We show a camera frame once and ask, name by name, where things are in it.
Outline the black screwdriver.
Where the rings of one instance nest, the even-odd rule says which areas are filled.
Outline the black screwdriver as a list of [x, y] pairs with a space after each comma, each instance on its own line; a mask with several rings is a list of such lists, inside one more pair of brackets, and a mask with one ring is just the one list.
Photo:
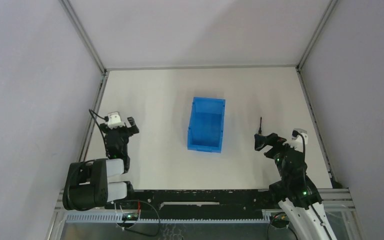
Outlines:
[[258, 134], [262, 136], [262, 117], [259, 119]]

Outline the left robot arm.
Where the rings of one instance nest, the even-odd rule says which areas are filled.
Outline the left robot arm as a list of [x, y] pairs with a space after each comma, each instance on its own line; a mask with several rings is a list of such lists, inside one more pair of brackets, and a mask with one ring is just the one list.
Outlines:
[[106, 157], [69, 166], [62, 195], [62, 204], [66, 210], [88, 211], [115, 201], [125, 209], [135, 205], [137, 196], [131, 191], [129, 181], [110, 183], [108, 180], [113, 176], [124, 175], [130, 169], [128, 143], [130, 137], [140, 130], [133, 117], [127, 120], [130, 126], [126, 126], [118, 115], [113, 115], [107, 122], [100, 124]]

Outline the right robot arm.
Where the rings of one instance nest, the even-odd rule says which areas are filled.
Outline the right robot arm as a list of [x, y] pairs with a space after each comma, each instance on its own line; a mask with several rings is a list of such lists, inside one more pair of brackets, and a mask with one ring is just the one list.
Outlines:
[[308, 135], [305, 130], [294, 129], [291, 140], [276, 133], [254, 135], [254, 149], [272, 159], [280, 180], [269, 185], [269, 203], [281, 208], [292, 223], [298, 239], [335, 240], [337, 237], [326, 216], [319, 190], [307, 175], [305, 162]]

